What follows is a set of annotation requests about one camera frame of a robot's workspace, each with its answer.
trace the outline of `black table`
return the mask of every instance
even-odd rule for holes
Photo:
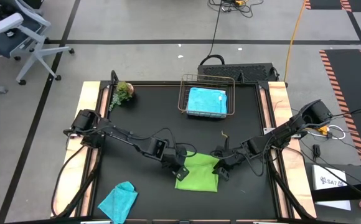
[[[208,154],[223,145],[221,131],[230,136],[231,147],[263,134],[264,119],[257,84],[237,86],[235,114],[226,119],[196,118],[181,114],[177,108],[178,85],[134,85],[136,97],[109,113],[117,126],[140,136],[170,128],[177,142],[193,144],[199,153]],[[165,132],[157,135],[169,138]],[[261,161],[252,166],[260,172]],[[220,180],[218,192],[193,192],[175,189],[175,177],[161,169],[160,163],[138,154],[132,147],[107,138],[102,149],[101,167],[94,191],[92,216],[107,218],[99,203],[124,181],[139,193],[129,219],[161,220],[240,220],[276,218],[275,189],[267,171],[262,177],[252,173],[247,163],[236,167],[228,182]]]

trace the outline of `light blue cloth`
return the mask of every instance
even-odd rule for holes
[[[190,89],[186,111],[187,114],[190,115],[225,118],[227,113],[226,101],[227,96],[224,90],[192,87]]]
[[[129,182],[118,184],[99,204],[98,208],[114,223],[124,223],[138,193]]]

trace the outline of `potted plant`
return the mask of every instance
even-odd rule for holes
[[[109,111],[111,111],[115,105],[120,106],[123,101],[129,101],[134,95],[134,88],[132,84],[126,82],[118,82],[116,90],[113,93],[113,99],[110,103]]]

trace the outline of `chair armrest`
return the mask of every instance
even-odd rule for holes
[[[0,21],[0,34],[3,32],[6,32],[10,29],[18,28],[22,23],[24,19],[20,15],[20,13],[15,13],[3,20]]]
[[[30,17],[31,19],[37,21],[39,24],[42,24],[43,26],[46,27],[50,27],[51,23],[46,21],[42,16],[38,15],[38,13],[36,13],[36,11],[31,8],[30,6],[27,5],[27,3],[25,3],[23,0],[15,0],[17,6],[19,7],[19,9],[28,17]]]

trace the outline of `wooden table frame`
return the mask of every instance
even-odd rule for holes
[[[106,116],[109,103],[108,101],[110,98],[110,90],[107,86],[103,86],[103,88],[101,89],[101,86],[101,82],[83,83],[80,100],[78,102],[75,115],[77,115],[79,110],[99,109],[100,114],[102,116]],[[268,82],[268,89],[269,90],[265,90],[264,88],[261,88],[260,94],[266,127],[270,128],[273,126],[272,124],[279,126],[287,122],[293,114],[291,112],[285,84],[283,82]],[[273,110],[274,112],[274,119],[271,119],[270,110]],[[65,161],[70,156],[72,156],[76,150],[80,148],[81,140],[81,138],[73,138],[69,140],[67,152],[65,155]],[[299,142],[296,139],[292,139],[290,141],[289,147],[298,151],[301,150],[299,147]],[[97,149],[82,149],[82,151],[67,164],[66,168],[64,168],[54,199],[54,209],[56,213],[60,213],[67,206],[69,201],[71,201],[77,190],[80,188],[80,184],[85,178],[83,177],[83,175],[86,174],[86,172],[84,171],[86,167],[89,168],[89,172],[92,170],[92,167],[96,160],[96,155]],[[305,210],[313,217],[316,217],[316,211],[314,208],[314,203],[312,201],[311,190],[309,188],[309,182],[307,180],[304,159],[302,158],[302,155],[290,150],[283,150],[282,157],[282,161],[277,160],[277,162],[275,162],[276,169],[279,171],[280,167],[284,167],[287,184],[290,191],[292,191],[294,196],[298,199],[299,203],[305,208]],[[77,209],[72,213],[72,216],[76,214],[76,211],[77,215],[80,216],[86,216],[89,214],[88,209],[90,208],[91,200],[93,200],[91,198],[92,185],[93,183],[91,183],[88,187],[88,190],[84,194],[83,202],[80,204],[81,206],[77,207]],[[277,186],[277,189],[278,200],[280,204],[280,214],[283,218],[289,218],[289,204],[286,201],[284,193],[279,186]],[[295,210],[293,210],[293,213],[295,218],[299,218]]]

